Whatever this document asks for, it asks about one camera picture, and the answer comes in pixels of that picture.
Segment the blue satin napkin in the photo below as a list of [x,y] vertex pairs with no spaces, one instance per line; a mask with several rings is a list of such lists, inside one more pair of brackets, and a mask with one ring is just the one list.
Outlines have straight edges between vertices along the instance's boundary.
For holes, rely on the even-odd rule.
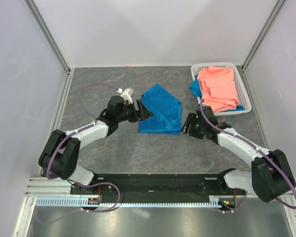
[[142,95],[141,101],[153,116],[139,123],[139,133],[180,134],[182,104],[176,97],[156,84]]

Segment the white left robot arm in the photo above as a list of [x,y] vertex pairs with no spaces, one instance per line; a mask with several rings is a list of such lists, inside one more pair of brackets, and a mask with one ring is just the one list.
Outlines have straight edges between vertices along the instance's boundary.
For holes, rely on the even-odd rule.
[[121,122],[139,122],[153,116],[140,99],[136,103],[113,96],[107,108],[91,123],[70,131],[54,130],[39,157],[38,164],[46,170],[47,179],[61,178],[79,183],[87,194],[98,190],[96,174],[78,164],[82,148],[112,135]]

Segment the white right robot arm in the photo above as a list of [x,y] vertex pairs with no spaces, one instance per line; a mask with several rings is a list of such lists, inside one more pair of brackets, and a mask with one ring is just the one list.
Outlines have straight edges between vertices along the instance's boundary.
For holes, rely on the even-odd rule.
[[242,159],[250,171],[235,168],[220,173],[217,191],[228,194],[233,189],[254,193],[264,202],[270,202],[292,191],[296,193],[296,181],[283,151],[261,147],[240,135],[226,122],[218,122],[209,106],[202,106],[189,113],[182,132],[194,138],[211,140],[230,150]]

